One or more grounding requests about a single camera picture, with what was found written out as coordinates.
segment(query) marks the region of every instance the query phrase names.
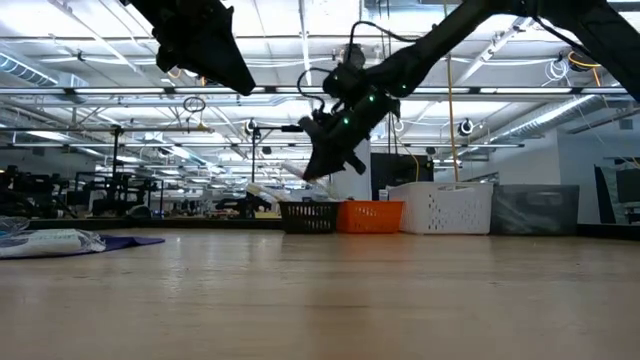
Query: wooden surface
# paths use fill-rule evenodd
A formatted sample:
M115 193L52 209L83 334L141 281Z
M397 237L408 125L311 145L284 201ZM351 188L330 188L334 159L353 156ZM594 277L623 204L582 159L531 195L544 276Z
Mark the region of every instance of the wooden surface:
M126 230L0 262L0 359L640 359L640 244Z

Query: orange basket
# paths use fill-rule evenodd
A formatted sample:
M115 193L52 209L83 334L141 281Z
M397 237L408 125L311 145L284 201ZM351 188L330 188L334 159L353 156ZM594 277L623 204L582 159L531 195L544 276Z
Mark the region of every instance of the orange basket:
M404 201L345 201L338 212L338 232L393 234L400 231Z

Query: black basket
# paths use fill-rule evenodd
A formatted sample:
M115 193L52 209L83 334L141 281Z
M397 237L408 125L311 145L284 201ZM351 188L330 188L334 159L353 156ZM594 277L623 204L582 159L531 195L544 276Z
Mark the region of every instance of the black basket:
M281 202L287 234L330 234L336 231L339 202Z

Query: white box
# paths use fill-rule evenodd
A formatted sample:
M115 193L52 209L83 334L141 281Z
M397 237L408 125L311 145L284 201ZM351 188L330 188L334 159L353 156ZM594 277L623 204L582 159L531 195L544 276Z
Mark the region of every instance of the white box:
M488 234L493 184L416 182L389 190L404 201L400 230L412 234Z

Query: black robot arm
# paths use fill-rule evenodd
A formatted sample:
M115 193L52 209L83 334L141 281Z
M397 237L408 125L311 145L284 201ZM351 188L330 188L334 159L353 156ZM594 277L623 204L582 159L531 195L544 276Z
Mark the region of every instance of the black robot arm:
M120 0L153 25L160 43L158 67L175 66L228 86L242 95L256 86L231 33L233 7L220 0Z
M427 35L381 64L361 70L342 63L327 76L323 90L339 99L344 109L335 114L315 112L313 119L300 120L313 143L304 178L344 170L345 162L364 172L353 150L388 113L399 116L400 104L392 96L413 93L437 61L496 14L545 18L571 31L586 47L586 55L640 101L640 34L606 0L466 0Z

